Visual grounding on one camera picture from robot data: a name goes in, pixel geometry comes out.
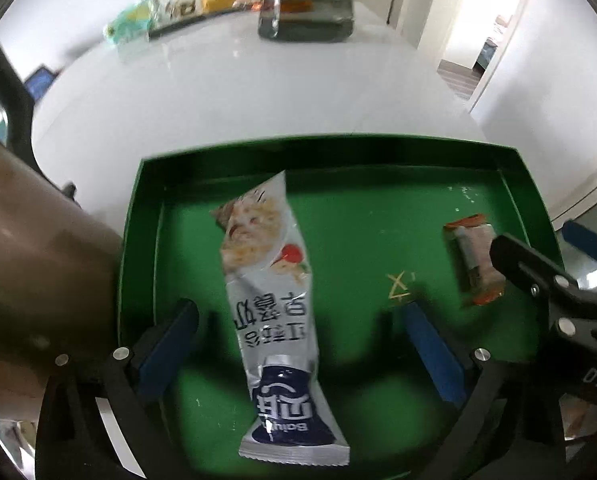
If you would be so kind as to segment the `red smart display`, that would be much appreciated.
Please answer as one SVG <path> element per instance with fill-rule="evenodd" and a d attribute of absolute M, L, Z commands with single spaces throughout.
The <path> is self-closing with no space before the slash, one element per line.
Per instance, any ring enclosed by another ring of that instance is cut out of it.
<path fill-rule="evenodd" d="M 49 70 L 47 66 L 39 66 L 24 80 L 24 87 L 34 103 L 38 103 L 48 92 L 54 81 L 56 73 Z"/>

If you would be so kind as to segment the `white oatmeal milk packet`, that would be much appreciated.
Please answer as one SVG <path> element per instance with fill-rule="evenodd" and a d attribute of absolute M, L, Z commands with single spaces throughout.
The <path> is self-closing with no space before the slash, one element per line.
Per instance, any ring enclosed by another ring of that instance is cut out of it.
<path fill-rule="evenodd" d="M 313 270 L 279 172 L 215 209 L 230 315 L 256 411 L 239 454 L 341 467 L 351 450 L 318 382 Z"/>

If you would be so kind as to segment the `green tray box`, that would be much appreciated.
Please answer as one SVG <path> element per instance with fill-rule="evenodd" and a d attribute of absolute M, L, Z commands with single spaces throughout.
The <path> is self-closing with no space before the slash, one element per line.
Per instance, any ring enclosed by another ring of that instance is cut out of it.
<path fill-rule="evenodd" d="M 284 174 L 314 269 L 319 380 L 351 447 L 341 468 L 246 460 L 254 420 L 210 213 Z M 499 233 L 559 261 L 544 202 L 511 148 L 414 136 L 305 136 L 144 160 L 125 224 L 118 334 L 132 344 L 175 310 L 200 311 L 194 348 L 149 416 L 195 479 L 406 479 L 455 422 L 409 342 L 394 333 L 394 278 L 428 315 L 497 359 L 533 356 L 537 311 L 524 292 L 474 306 L 448 222 L 484 214 Z"/>

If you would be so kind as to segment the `small orange brown snack bar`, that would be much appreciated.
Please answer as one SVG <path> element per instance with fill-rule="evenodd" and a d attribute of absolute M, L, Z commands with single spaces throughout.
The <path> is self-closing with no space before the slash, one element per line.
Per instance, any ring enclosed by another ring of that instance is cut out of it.
<path fill-rule="evenodd" d="M 456 244 L 470 285 L 470 297 L 476 306 L 484 306 L 504 295 L 506 278 L 492 263 L 492 242 L 496 232 L 485 214 L 472 214 L 444 226 Z"/>

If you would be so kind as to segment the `teal tissue pack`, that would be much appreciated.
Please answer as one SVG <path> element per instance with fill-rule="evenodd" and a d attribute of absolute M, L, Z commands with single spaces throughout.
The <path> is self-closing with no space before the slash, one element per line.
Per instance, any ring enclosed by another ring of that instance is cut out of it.
<path fill-rule="evenodd" d="M 103 29 L 106 40 L 112 44 L 123 44 L 144 36 L 152 24 L 152 13 L 146 0 L 128 6 Z"/>

